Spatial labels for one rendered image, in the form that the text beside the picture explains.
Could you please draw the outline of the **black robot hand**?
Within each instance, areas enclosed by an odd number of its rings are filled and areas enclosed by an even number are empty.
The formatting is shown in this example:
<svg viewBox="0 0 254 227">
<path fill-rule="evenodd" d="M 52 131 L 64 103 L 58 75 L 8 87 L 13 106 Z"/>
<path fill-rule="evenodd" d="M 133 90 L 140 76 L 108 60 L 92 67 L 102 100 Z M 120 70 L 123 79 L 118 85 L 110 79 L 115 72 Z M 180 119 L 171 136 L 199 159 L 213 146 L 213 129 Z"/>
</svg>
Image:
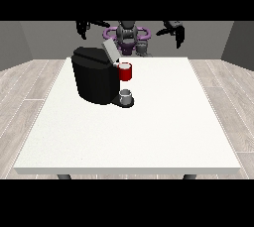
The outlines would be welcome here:
<svg viewBox="0 0 254 227">
<path fill-rule="evenodd" d="M 185 40 L 185 27 L 181 21 L 164 21 L 164 28 L 158 31 L 156 35 L 166 34 L 176 37 L 177 48 L 179 49 Z"/>
<path fill-rule="evenodd" d="M 85 40 L 86 31 L 90 29 L 91 25 L 109 28 L 110 25 L 104 21 L 76 21 L 77 33 Z"/>
</svg>

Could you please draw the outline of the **pale grey machine lid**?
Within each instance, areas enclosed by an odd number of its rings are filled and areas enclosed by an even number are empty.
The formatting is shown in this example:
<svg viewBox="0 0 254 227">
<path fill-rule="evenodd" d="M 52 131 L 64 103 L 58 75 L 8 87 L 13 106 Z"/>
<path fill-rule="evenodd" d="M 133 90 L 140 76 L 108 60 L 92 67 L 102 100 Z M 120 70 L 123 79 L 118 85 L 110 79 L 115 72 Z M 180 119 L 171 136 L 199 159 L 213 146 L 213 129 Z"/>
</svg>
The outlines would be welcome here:
<svg viewBox="0 0 254 227">
<path fill-rule="evenodd" d="M 104 50 L 106 51 L 110 61 L 116 63 L 121 57 L 112 39 L 108 39 L 102 43 Z"/>
</svg>

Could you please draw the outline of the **small grey cup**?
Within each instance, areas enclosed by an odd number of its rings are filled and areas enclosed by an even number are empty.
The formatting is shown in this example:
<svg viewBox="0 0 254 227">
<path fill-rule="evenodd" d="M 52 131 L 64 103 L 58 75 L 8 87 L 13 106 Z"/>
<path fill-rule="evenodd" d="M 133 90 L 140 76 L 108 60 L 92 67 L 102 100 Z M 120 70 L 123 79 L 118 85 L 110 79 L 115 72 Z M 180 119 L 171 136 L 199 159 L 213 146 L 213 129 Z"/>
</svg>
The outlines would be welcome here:
<svg viewBox="0 0 254 227">
<path fill-rule="evenodd" d="M 119 92 L 120 103 L 123 105 L 128 105 L 132 101 L 132 93 L 129 89 L 122 89 Z"/>
</svg>

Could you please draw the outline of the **black coffee machine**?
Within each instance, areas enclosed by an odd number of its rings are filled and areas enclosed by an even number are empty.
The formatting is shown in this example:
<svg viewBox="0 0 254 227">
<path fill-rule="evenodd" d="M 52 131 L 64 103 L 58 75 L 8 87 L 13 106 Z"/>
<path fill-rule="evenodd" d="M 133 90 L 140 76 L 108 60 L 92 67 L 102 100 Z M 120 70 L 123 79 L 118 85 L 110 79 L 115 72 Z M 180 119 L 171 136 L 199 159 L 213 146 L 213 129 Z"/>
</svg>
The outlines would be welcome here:
<svg viewBox="0 0 254 227">
<path fill-rule="evenodd" d="M 78 94 L 84 100 L 100 105 L 115 104 L 122 108 L 134 105 L 130 96 L 120 95 L 119 69 L 104 49 L 79 47 L 73 51 L 71 63 Z"/>
</svg>

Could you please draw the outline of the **small grey coffee pod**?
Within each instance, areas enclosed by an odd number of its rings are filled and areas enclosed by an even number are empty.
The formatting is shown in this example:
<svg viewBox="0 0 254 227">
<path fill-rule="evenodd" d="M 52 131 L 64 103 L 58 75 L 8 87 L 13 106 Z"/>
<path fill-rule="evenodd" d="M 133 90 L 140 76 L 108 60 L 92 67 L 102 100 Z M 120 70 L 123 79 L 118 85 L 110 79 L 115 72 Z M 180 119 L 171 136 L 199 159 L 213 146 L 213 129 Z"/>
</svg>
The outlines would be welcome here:
<svg viewBox="0 0 254 227">
<path fill-rule="evenodd" d="M 136 44 L 136 54 L 144 57 L 147 54 L 148 43 L 146 41 L 139 41 Z"/>
</svg>

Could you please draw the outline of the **red pod holder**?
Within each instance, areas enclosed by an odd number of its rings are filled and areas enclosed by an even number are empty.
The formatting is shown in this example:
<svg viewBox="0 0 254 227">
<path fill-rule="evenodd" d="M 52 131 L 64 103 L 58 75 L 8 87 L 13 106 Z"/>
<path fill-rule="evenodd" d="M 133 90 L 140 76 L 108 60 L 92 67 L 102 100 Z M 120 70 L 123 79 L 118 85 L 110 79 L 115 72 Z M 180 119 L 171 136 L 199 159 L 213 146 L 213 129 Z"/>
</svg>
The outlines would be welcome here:
<svg viewBox="0 0 254 227">
<path fill-rule="evenodd" d="M 119 79 L 128 81 L 132 78 L 132 64 L 129 62 L 121 62 L 118 64 Z"/>
</svg>

